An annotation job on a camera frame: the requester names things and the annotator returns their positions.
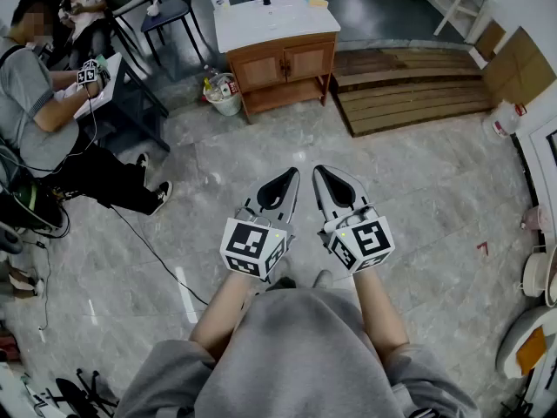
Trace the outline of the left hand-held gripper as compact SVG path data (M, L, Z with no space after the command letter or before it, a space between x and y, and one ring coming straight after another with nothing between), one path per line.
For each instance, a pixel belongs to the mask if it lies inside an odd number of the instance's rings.
M299 170L290 167L250 186L250 197L226 221L219 251L227 269L269 279L295 238L299 182Z

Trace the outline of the person's right forearm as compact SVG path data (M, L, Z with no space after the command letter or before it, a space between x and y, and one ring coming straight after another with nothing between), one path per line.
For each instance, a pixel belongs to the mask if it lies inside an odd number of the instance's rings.
M404 321L394 308L380 277L373 269L353 275L364 328L382 362L409 343Z

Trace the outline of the person's left forearm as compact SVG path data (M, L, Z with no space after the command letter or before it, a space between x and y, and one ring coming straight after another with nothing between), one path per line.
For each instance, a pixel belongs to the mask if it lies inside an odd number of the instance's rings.
M189 340L199 344L215 361L228 346L255 279L229 272L191 331Z

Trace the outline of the wooden vanity cabinet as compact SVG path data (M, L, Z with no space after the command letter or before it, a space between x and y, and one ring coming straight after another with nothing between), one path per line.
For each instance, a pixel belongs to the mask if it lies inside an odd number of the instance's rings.
M334 54L332 57L333 66L337 43L337 34L335 32L305 35L299 37L287 37L274 41L264 42L261 44L254 44L233 51L228 51L226 53L226 58L228 60L228 64L230 65L232 74L235 77L232 68L232 60L235 57L263 52L282 51L285 64L286 48L324 42L334 42ZM327 99L327 92L329 90L331 77L332 67L327 75L315 78L301 79L293 82L287 80L285 71L285 83L276 84L270 87L245 93L240 90L237 80L236 82L239 88L245 115L250 117L251 115L263 111L269 111L271 109L279 108L284 105L292 105L298 102L304 102L312 99L317 99L321 104L324 105Z

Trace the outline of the white waste bin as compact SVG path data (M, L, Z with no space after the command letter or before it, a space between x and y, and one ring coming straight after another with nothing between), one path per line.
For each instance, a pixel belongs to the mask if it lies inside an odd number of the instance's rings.
M203 94L205 99L224 116L233 116L242 108L240 92L231 94L228 82L235 81L231 73L222 73L214 78L204 79Z

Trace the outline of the wooden slatted platform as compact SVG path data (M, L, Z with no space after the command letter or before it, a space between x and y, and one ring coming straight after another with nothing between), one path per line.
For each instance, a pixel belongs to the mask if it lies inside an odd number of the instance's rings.
M493 109L480 67L455 49L340 51L330 91L354 138Z

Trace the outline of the white sink basin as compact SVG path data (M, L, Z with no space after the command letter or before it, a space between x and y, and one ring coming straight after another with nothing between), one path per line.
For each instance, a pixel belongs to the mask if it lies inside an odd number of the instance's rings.
M221 53L287 37L339 32L340 25L325 6L306 0L262 0L237 3L213 12Z

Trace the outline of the person's grey sweatshirt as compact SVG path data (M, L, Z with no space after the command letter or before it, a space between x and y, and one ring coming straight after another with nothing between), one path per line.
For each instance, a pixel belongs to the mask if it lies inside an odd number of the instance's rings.
M338 290L280 289L251 303L219 360L189 340L153 347L114 418L480 418L432 351L381 361Z

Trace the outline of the clear red-capped plastic jug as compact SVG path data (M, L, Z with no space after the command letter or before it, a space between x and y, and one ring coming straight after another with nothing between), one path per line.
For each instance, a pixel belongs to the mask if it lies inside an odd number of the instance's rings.
M509 138L520 126L520 119L527 113L526 106L502 100L482 120L481 126L487 137L495 142Z

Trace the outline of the pink container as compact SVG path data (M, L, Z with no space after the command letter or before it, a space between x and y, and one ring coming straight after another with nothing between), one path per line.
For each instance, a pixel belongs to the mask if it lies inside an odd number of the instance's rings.
M553 230L553 221L544 205L537 205L528 209L520 222L520 228L530 231L550 233Z

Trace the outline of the small cardboard sheet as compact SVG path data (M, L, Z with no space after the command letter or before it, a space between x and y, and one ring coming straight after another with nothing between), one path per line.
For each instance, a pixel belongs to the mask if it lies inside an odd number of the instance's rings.
M506 31L496 21L492 20L480 34L474 48L485 61L489 62L495 56L495 47L505 34Z

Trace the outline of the large cardboard sheet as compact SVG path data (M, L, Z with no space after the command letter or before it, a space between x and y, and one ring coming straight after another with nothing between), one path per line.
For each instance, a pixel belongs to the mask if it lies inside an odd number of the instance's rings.
M483 81L497 106L528 105L557 75L527 32L519 27L483 70Z

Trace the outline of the orange packet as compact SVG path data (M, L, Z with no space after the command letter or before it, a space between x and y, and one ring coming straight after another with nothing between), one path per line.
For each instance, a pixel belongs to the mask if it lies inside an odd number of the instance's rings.
M547 351L543 327L535 328L516 353L521 374L527 375Z

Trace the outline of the black green equipment pack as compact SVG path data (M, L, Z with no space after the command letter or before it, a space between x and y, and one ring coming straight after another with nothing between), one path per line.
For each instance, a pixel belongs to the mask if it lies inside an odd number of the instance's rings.
M32 230L48 238L62 238L70 229L69 214L36 182L19 183L11 191L0 185L0 222L17 232Z

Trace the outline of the white printed board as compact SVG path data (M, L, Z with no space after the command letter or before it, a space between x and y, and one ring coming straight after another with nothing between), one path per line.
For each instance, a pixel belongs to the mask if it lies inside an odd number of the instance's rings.
M66 415L33 399L9 366L0 363L0 418L66 418Z

